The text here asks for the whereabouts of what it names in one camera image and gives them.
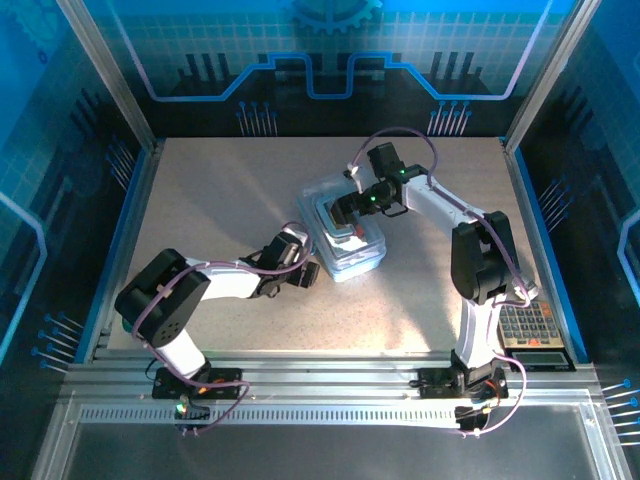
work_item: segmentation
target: plastic container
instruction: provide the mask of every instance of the plastic container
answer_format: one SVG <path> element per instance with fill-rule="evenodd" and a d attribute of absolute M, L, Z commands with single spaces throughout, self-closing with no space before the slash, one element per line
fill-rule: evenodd
<path fill-rule="evenodd" d="M 373 270 L 387 253 L 384 235 L 372 216 L 356 215 L 355 228 L 351 225 L 337 228 L 331 221 L 328 210 L 333 202 L 354 191 L 356 186 L 352 181 L 336 174 L 304 187 L 298 196 L 298 207 L 311 231 L 316 251 L 335 282 Z"/>

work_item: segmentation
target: gray work surface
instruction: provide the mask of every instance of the gray work surface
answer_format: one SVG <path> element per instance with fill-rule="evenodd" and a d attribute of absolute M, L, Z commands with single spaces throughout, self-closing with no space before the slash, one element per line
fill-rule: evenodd
<path fill-rule="evenodd" d="M 480 439 L 420 427 L 81 425 L 66 480 L 589 480 L 580 415 L 526 407 Z"/>
<path fill-rule="evenodd" d="M 303 185 L 342 172 L 361 138 L 168 139 L 133 254 L 129 279 L 172 247 L 199 260 L 234 260 L 261 249 L 280 226 L 300 219 Z M 393 141 L 407 164 L 431 166 L 419 138 Z M 521 267 L 535 278 L 499 140 L 435 139 L 438 181 L 511 222 Z M 366 155 L 362 161 L 368 164 Z M 415 213 L 376 217 L 387 255 L 376 270 L 344 283 L 325 271 L 316 285 L 285 285 L 277 298 L 201 303 L 187 330 L 208 350 L 345 350 L 428 352 L 453 348 L 461 300 L 450 279 L 450 242 Z M 137 348 L 115 319 L 109 348 Z"/>

